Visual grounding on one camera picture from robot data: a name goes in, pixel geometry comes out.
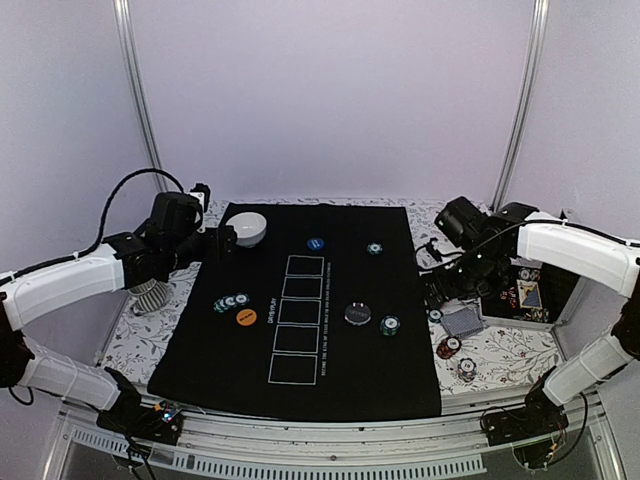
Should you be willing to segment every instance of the perforated metal rail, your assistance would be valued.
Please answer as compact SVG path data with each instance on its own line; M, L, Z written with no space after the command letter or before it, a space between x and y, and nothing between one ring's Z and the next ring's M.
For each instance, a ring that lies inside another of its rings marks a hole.
M127 457L127 443L120 437L79 426L73 427L74 442L119 457ZM149 462L160 468L179 470L219 479L253 480L413 480L460 478L486 472L480 455L408 465L359 467L306 467L266 465L218 460L197 453L162 452L162 461Z

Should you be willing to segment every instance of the blue poker chip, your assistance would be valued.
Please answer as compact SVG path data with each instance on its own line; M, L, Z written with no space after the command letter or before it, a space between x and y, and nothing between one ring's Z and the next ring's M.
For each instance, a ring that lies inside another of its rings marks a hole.
M311 238L307 242L307 247L314 251L320 250L322 249L322 247L324 247L324 240L322 240L321 238Z

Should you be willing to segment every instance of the poker mat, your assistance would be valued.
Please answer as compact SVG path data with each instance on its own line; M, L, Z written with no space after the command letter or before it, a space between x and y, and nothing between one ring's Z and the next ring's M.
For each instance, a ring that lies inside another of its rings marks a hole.
M293 421L439 416L405 209L230 204L221 224L245 211L267 219L265 238L222 260L205 259L148 391ZM319 250L308 246L314 238L324 242ZM382 252L372 255L372 243ZM218 299L239 293L247 305L216 311ZM345 319L353 303L370 310L365 324ZM244 309L255 318L238 316ZM393 336L381 332L385 316L400 321Z

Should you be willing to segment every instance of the bowl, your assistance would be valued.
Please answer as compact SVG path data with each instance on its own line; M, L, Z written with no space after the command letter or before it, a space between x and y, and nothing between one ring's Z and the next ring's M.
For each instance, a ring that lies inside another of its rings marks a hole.
M236 245L244 248L255 247L267 233L267 219L259 213L243 212L227 220L238 235Z

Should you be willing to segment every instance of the white floral surface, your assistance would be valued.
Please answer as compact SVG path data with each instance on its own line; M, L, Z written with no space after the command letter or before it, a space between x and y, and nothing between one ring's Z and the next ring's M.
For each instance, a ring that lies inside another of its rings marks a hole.
M211 201L209 211L205 215L207 226L218 225L228 203ZM435 216L445 205L445 202L440 201L271 198L254 199L244 203L403 206L407 209L416 247L431 237L438 237L441 245L447 243L446 238L433 224ZM429 265L428 260L426 254L419 258L419 262L425 266ZM133 299L129 300L104 354L103 366L119 370L134 383L143 386L147 384L187 303L199 268L199 264L194 264L171 276L170 299L167 305L156 312L136 317L130 311ZM440 341L446 337L446 332L442 326L433 324L430 325L430 331L435 352ZM461 350L449 360L442 360L435 353L434 358L443 395L528 385L560 362L558 348L549 333L504 327L488 327L483 332L463 340ZM471 358L477 365L476 378L469 383L462 381L457 375L458 363L462 358Z

